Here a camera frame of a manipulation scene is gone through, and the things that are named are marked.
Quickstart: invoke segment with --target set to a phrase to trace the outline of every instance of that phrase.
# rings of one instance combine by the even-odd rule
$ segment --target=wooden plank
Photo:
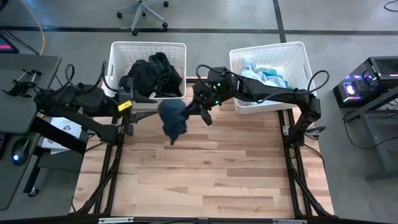
[[[192,89],[187,90],[192,96]],[[158,115],[135,125],[134,136],[125,136],[112,216],[294,216],[278,114],[238,115],[232,100],[210,114],[212,126],[200,116],[191,116],[187,134],[173,146]],[[98,141],[93,137],[89,145]],[[319,150],[316,141],[306,139],[306,143]],[[105,148],[102,145],[85,154],[73,199],[77,209],[98,184]],[[333,213],[322,160],[304,147],[301,152],[308,187]],[[303,210],[302,192],[297,188]]]

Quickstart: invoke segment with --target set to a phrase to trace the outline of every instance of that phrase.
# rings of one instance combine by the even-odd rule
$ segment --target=dark blue cloth
[[[187,120],[183,116],[185,103],[181,100],[164,100],[159,106],[159,116],[163,121],[163,132],[170,137],[173,145],[180,134],[187,132]]]

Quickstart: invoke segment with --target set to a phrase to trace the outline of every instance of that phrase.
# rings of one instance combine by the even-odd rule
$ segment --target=computer mouse
[[[20,138],[18,139],[11,149],[11,159],[12,162],[17,165],[25,164],[27,158],[29,157],[30,139]]]

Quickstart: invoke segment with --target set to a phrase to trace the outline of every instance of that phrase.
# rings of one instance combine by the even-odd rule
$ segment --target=white plastic basket
[[[307,89],[309,79],[312,77],[307,53],[302,42],[284,44],[272,44],[257,47],[235,49],[229,53],[231,69],[240,73],[242,59],[250,58],[257,67],[270,67],[282,75],[288,81],[289,86],[299,89]],[[275,110],[286,110],[295,107],[288,103],[266,101],[266,104],[249,105],[241,100],[234,99],[235,112],[237,114],[259,113]]]
[[[121,77],[127,75],[131,66],[139,59],[148,61],[149,56],[163,52],[166,54],[170,64],[182,78],[180,91],[182,96],[173,98],[182,100],[185,96],[186,87],[186,67],[187,67],[187,47],[180,43],[162,43],[162,42],[113,42],[111,54],[109,56],[108,73],[106,83],[111,88],[118,88]],[[103,90],[107,96],[114,96],[114,92],[103,85]],[[170,98],[151,98],[157,103],[135,103],[134,109],[154,110],[162,100]]]

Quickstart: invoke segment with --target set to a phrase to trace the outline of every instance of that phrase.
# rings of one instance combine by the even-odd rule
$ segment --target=office chair
[[[158,15],[155,11],[153,11],[152,9],[149,8],[149,6],[154,5],[156,3],[158,3],[161,0],[136,0],[137,3],[135,3],[132,6],[128,6],[128,7],[124,7],[121,8],[119,10],[117,10],[116,12],[118,13],[118,18],[122,18],[123,15],[122,13],[130,13],[130,12],[134,12],[134,10],[136,11],[136,15],[134,16],[134,20],[132,21],[131,24],[131,33],[132,35],[136,36],[138,34],[138,32],[136,31],[136,25],[137,22],[140,18],[140,16],[146,16],[146,11],[149,11],[150,13],[152,13],[154,16],[158,17],[162,22],[163,22],[163,28],[166,29],[169,25],[165,22],[165,20],[163,19],[163,17],[161,17],[160,15]],[[163,2],[163,6],[167,7],[169,6],[169,2],[168,1],[164,1]]]

